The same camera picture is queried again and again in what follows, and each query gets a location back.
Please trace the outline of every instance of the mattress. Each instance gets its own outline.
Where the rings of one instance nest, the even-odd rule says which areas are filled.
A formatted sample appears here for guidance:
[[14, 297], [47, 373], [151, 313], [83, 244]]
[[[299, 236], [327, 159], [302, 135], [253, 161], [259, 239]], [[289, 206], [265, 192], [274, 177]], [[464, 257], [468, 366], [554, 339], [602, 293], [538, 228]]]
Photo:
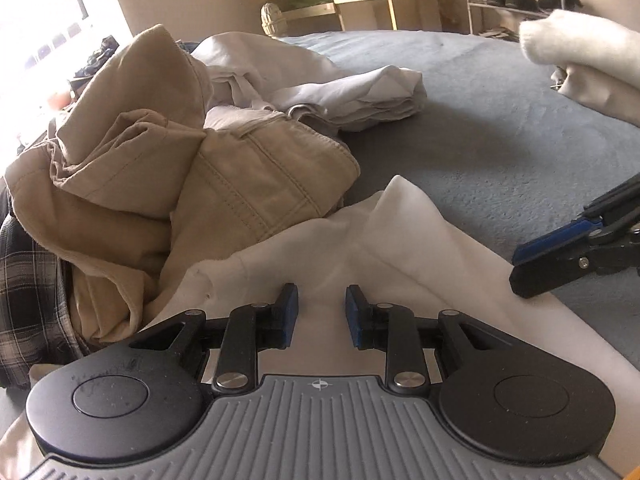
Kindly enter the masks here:
[[[510, 260], [518, 244], [561, 226], [640, 171], [640, 130], [551, 90], [553, 67], [530, 63], [518, 44], [409, 31], [286, 41], [354, 72], [394, 64], [424, 74], [429, 104], [422, 113], [343, 134], [362, 167], [348, 203], [400, 174], [449, 222]], [[640, 368], [634, 269], [590, 275], [554, 293]]]

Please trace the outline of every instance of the plaid shirt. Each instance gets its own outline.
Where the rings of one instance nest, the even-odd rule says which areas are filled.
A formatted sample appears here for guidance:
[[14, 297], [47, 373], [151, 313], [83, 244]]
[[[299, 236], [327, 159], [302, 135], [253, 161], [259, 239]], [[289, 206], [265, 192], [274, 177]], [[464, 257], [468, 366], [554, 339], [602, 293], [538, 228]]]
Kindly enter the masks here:
[[38, 245], [0, 193], [0, 386], [28, 387], [37, 363], [66, 364], [89, 353], [66, 305], [68, 263]]

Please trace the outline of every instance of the white garment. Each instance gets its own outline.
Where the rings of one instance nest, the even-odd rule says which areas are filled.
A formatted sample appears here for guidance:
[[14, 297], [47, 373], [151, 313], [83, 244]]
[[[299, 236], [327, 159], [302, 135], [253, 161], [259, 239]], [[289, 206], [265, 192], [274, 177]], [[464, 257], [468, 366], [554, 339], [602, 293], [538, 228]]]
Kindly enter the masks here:
[[640, 128], [640, 89], [590, 66], [571, 63], [558, 67], [551, 79], [560, 82], [559, 94]]
[[354, 75], [306, 48], [245, 32], [211, 36], [192, 56], [207, 65], [213, 105], [286, 113], [303, 105], [345, 130], [408, 117], [427, 97], [420, 72], [385, 66]]
[[520, 24], [520, 46], [533, 63], [591, 66], [640, 89], [640, 33], [611, 20], [555, 10]]
[[[188, 308], [225, 317], [236, 306], [273, 301], [294, 282], [300, 314], [292, 347], [261, 352], [260, 372], [382, 375], [382, 352], [351, 345], [348, 285], [359, 284], [372, 303], [404, 304], [421, 317], [459, 309], [600, 377], [617, 407], [601, 458], [619, 474], [629, 472], [640, 463], [640, 372], [551, 294], [512, 294], [510, 272], [510, 264], [444, 221], [420, 189], [396, 176], [381, 194], [330, 218], [194, 265], [154, 322]], [[33, 437], [22, 439], [28, 446]]]
[[[35, 365], [29, 370], [31, 387], [59, 365]], [[42, 452], [29, 429], [24, 412], [0, 438], [0, 480], [19, 480], [42, 462]]]

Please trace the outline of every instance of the black circular pad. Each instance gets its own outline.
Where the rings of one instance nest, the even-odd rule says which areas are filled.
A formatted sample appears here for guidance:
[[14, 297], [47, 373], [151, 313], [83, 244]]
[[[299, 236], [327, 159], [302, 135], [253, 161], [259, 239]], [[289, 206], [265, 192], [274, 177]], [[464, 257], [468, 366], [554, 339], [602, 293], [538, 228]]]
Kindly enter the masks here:
[[494, 388], [495, 400], [508, 412], [521, 416], [551, 416], [569, 402], [569, 394], [546, 377], [516, 375], [501, 380]]
[[443, 382], [439, 397], [445, 420], [463, 440], [530, 464], [599, 452], [616, 411], [593, 374], [527, 346], [476, 352]]
[[89, 464], [122, 464], [167, 449], [203, 410], [198, 381], [177, 360], [124, 344], [53, 371], [26, 405], [43, 452]]
[[142, 406], [149, 396], [145, 383], [124, 375], [94, 377], [74, 391], [76, 409], [97, 418], [127, 415]]

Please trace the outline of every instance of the pile of clothes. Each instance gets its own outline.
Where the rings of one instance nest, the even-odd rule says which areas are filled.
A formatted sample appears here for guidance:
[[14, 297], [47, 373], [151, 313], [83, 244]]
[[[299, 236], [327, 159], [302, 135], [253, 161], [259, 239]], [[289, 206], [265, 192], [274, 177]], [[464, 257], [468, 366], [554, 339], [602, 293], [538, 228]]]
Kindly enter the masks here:
[[140, 34], [6, 170], [0, 386], [132, 335], [193, 264], [333, 211], [359, 166], [304, 122], [359, 130], [425, 99], [420, 73], [354, 75], [262, 36], [188, 54], [160, 25]]
[[580, 104], [640, 126], [640, 33], [567, 10], [520, 25], [524, 55], [556, 65], [553, 88]]

